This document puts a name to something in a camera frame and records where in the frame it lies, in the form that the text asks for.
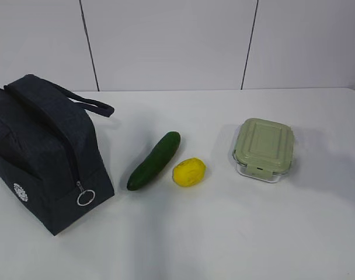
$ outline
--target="cucumber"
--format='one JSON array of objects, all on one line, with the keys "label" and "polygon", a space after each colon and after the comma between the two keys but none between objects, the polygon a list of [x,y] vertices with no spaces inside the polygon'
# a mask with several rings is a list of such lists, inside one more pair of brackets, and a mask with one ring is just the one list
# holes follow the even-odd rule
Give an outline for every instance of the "cucumber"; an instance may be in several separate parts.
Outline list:
[{"label": "cucumber", "polygon": [[180,134],[176,131],[168,132],[155,145],[151,153],[132,172],[128,179],[127,189],[136,191],[152,181],[169,163],[180,145]]}]

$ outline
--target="lemon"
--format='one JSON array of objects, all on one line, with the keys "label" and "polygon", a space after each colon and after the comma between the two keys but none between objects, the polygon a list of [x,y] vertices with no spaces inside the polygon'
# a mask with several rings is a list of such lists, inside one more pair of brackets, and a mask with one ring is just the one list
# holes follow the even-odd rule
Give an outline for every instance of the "lemon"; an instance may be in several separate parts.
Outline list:
[{"label": "lemon", "polygon": [[193,157],[179,163],[173,169],[173,180],[182,187],[190,187],[199,183],[205,175],[206,166],[202,160]]}]

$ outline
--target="container lid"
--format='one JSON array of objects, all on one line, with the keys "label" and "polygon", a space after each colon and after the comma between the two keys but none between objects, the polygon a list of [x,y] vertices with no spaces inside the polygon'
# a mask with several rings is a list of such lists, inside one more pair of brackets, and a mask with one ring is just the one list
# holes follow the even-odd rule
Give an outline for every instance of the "container lid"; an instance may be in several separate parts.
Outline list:
[{"label": "container lid", "polygon": [[241,126],[234,158],[248,168],[284,174],[293,158],[294,135],[290,127],[250,118]]}]

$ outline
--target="glass food container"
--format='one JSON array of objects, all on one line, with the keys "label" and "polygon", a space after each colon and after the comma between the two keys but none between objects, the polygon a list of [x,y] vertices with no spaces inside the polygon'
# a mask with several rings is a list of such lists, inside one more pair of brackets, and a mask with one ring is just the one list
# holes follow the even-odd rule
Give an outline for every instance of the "glass food container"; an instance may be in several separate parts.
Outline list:
[{"label": "glass food container", "polygon": [[291,167],[293,146],[287,125],[250,118],[241,126],[232,155],[241,175],[275,183]]}]

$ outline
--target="black lunch bag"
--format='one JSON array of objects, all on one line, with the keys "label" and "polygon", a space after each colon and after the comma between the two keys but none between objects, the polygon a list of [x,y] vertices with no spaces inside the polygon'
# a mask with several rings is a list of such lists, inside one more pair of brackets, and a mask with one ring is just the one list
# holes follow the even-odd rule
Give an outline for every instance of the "black lunch bag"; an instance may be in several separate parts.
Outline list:
[{"label": "black lunch bag", "polygon": [[53,235],[114,195],[85,109],[114,112],[34,75],[0,89],[0,177]]}]

